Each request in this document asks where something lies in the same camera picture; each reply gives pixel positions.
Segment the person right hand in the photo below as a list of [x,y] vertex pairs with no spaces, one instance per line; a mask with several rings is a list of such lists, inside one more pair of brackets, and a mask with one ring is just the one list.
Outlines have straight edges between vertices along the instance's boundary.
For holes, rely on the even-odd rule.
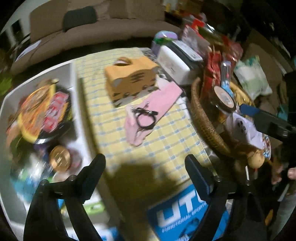
[[290,180],[296,180],[296,168],[290,168],[287,172],[287,176]]

